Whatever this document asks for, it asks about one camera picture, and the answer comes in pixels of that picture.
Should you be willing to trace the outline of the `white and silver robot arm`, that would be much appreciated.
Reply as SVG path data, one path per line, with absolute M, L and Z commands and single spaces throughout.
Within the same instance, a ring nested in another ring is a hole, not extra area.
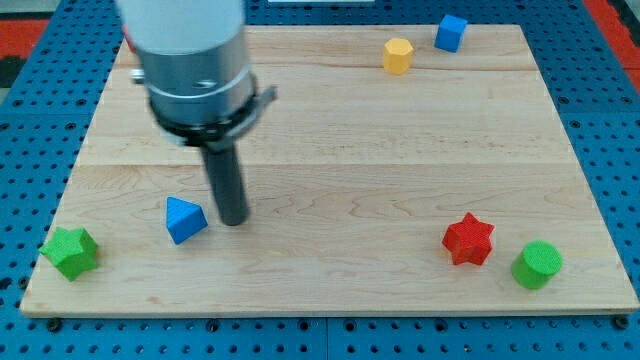
M 187 146 L 225 149 L 276 99 L 259 90 L 243 0 L 118 0 L 158 124 Z

